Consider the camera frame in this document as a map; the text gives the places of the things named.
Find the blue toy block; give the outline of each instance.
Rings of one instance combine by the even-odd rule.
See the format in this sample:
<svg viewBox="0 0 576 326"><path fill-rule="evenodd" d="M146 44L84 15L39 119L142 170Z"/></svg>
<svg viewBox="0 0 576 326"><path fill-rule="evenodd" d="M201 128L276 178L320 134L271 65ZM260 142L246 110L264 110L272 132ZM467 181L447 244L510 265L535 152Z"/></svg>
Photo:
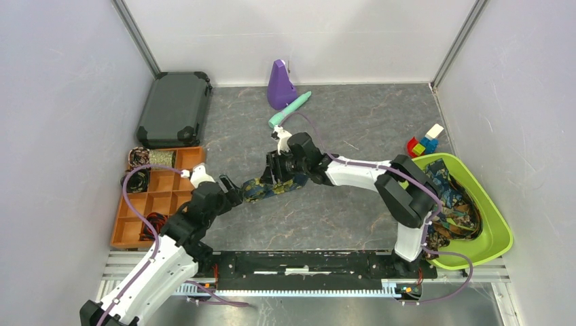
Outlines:
<svg viewBox="0 0 576 326"><path fill-rule="evenodd" d="M424 150L424 154L432 154L434 153L434 151L436 151L436 147L438 147L438 140L437 139L430 140L424 137L422 138L422 140L420 140L420 144L426 147L426 150Z"/></svg>

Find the yellow toy block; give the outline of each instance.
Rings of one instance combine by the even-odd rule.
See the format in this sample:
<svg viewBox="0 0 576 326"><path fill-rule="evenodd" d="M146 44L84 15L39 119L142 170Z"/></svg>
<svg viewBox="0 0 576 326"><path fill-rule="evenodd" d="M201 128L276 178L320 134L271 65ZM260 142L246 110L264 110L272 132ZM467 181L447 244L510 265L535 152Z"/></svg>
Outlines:
<svg viewBox="0 0 576 326"><path fill-rule="evenodd" d="M412 149L412 153L416 154L416 156L420 156L424 153L426 147L422 146L422 144L416 144Z"/></svg>

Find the purple object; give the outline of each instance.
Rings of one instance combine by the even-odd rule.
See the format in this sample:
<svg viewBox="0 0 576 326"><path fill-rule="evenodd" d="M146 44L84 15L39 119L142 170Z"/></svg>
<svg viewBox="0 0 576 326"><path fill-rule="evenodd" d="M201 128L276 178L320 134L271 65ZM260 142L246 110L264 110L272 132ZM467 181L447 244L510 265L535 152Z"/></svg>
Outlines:
<svg viewBox="0 0 576 326"><path fill-rule="evenodd" d="M288 104L298 98L296 87L290 82L288 69L286 69L284 61L282 60L278 59L274 61L272 65L272 73L270 74L266 96L268 97L270 106L278 111L284 109Z"/></svg>

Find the gray tabletop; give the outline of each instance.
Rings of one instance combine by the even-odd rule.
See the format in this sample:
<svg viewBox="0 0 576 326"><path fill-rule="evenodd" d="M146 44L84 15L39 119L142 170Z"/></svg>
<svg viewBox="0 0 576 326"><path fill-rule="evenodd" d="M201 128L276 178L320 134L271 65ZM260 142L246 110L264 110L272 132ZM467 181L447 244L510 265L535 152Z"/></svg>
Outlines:
<svg viewBox="0 0 576 326"><path fill-rule="evenodd" d="M442 118L426 84L300 86L312 91L300 111L315 122L327 151L357 160L391 160L406 142L423 137ZM276 113L266 88L215 88L202 146L208 173L235 184L260 177L276 141ZM293 116L285 129L318 137ZM437 151L451 152L446 132ZM355 187L309 181L302 189L244 203L216 218L204 241L214 250L392 249L397 224L380 196Z"/></svg>

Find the camouflage fabric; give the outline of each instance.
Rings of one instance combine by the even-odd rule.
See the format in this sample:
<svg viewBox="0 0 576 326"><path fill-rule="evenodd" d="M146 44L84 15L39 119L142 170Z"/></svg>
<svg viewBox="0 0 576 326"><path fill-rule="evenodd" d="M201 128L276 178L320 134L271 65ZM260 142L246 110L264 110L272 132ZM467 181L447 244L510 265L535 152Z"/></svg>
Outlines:
<svg viewBox="0 0 576 326"><path fill-rule="evenodd" d="M244 201L255 202L264 198L272 197L292 190L304 187L308 181L306 175L296 175L294 178L275 185L260 183L260 178L250 179L242 184Z"/></svg>
<svg viewBox="0 0 576 326"><path fill-rule="evenodd" d="M426 166L426 175L440 190L439 197L444 203L442 212L428 228L428 247L437 251L450 244L450 240L473 240L482 233L482 216L466 189L450 175L442 159ZM426 259L437 255L425 253Z"/></svg>

